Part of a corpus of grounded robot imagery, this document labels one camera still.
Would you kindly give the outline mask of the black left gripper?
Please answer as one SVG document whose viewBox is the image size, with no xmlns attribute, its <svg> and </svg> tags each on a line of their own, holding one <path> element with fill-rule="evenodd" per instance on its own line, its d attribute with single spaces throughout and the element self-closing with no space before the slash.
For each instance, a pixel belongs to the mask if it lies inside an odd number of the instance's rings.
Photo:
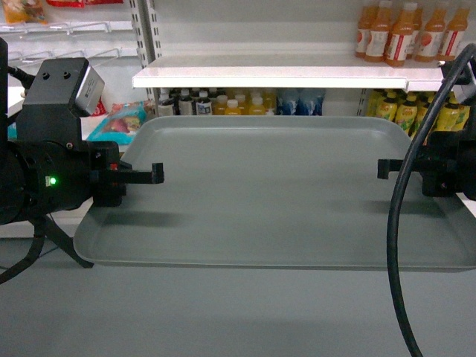
<svg viewBox="0 0 476 357">
<path fill-rule="evenodd" d="M 121 161 L 114 141 L 89 142 L 89 149 L 91 194 L 97 207 L 118 207 L 126 195 L 126 184 L 164 183 L 162 163 L 152 163 L 149 170 L 134 170 Z"/>
</svg>

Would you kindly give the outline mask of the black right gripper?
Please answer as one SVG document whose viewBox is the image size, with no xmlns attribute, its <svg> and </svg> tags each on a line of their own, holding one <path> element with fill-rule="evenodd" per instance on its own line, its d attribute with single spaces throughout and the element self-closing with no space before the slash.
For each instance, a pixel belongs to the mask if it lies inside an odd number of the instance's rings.
<svg viewBox="0 0 476 357">
<path fill-rule="evenodd" d="M 458 167 L 458 150 L 464 139 L 465 130 L 433 131 L 422 148 L 420 159 L 412 166 L 411 172 L 421 172 L 422 193 L 428 197 L 449 197 L 462 193 L 468 197 L 462 170 Z M 377 178 L 389 179 L 391 172 L 400 171 L 403 160 L 379 159 Z"/>
</svg>

